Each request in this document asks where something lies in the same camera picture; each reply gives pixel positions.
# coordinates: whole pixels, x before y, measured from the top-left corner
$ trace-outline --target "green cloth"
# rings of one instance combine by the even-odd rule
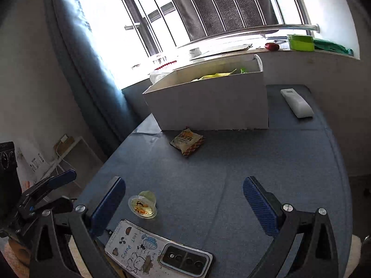
[[[347,54],[354,56],[353,50],[352,49],[346,49],[344,46],[326,41],[326,40],[321,40],[319,38],[314,38],[314,47],[315,49],[320,49],[320,50],[326,50],[326,51],[333,51],[337,53],[342,53],[342,54]]]

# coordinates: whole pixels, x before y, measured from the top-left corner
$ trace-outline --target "blue curtain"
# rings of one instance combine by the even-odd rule
[[[92,30],[79,0],[45,0],[45,14],[75,100],[102,150],[110,156],[138,126],[139,118],[94,49]]]

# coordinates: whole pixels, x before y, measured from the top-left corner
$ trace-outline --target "table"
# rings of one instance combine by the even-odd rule
[[[294,88],[312,107],[313,118],[297,119],[280,94]],[[125,179],[126,195],[108,229],[121,219],[176,242],[214,255],[210,278],[246,278],[259,262],[272,237],[264,234],[242,193],[253,175],[282,203],[297,210],[328,211],[343,277],[352,235],[348,176],[336,140],[308,88],[268,85],[269,129],[202,131],[205,144],[185,158],[169,142],[178,134],[162,132],[150,115],[120,145],[79,196],[87,203],[113,176]],[[128,198],[142,190],[156,194],[158,214],[141,219],[128,207]],[[283,277],[300,244],[279,274]]]

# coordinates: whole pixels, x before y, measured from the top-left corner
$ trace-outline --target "food wrapper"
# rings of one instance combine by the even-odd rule
[[[215,78],[215,77],[223,77],[223,76],[228,76],[228,75],[234,75],[234,74],[242,74],[246,73],[246,68],[241,68],[240,70],[234,69],[232,72],[229,73],[215,73],[213,75],[205,75],[199,79],[194,79],[192,81],[199,81],[199,80],[205,80],[205,79],[210,79],[210,78]]]
[[[188,157],[204,143],[204,137],[186,129],[176,136],[170,144],[181,150],[182,155]]]

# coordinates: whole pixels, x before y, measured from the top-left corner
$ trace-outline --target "white cardboard box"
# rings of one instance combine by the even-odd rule
[[[249,73],[190,82],[241,67]],[[162,130],[268,128],[267,92],[258,55],[233,55],[177,69],[143,95]]]

